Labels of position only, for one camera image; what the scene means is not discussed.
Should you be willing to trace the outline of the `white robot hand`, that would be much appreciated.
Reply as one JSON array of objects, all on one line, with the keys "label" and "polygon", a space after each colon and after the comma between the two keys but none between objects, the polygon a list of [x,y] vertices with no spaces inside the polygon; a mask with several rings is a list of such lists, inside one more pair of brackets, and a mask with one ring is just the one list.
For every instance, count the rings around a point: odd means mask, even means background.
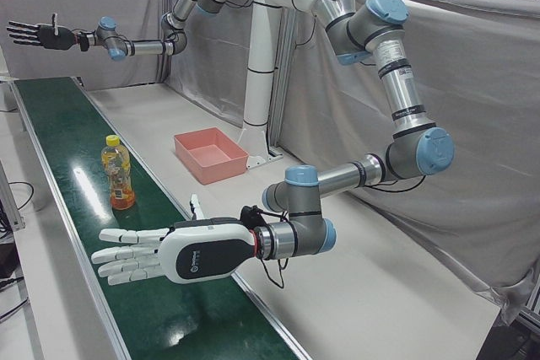
[{"label": "white robot hand", "polygon": [[94,252],[98,275],[110,285],[165,276],[179,284],[231,275],[257,255],[255,234],[235,218],[205,218],[198,196],[190,200],[193,220],[169,228],[106,228],[99,239],[113,247]]}]

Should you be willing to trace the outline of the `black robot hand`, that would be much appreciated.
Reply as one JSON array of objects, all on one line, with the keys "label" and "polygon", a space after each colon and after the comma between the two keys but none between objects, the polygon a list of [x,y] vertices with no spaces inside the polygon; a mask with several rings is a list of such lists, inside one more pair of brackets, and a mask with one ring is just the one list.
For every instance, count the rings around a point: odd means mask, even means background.
[{"label": "black robot hand", "polygon": [[6,30],[13,42],[18,45],[66,51],[78,44],[78,36],[67,27],[58,24],[57,13],[51,15],[50,24],[9,21]]}]

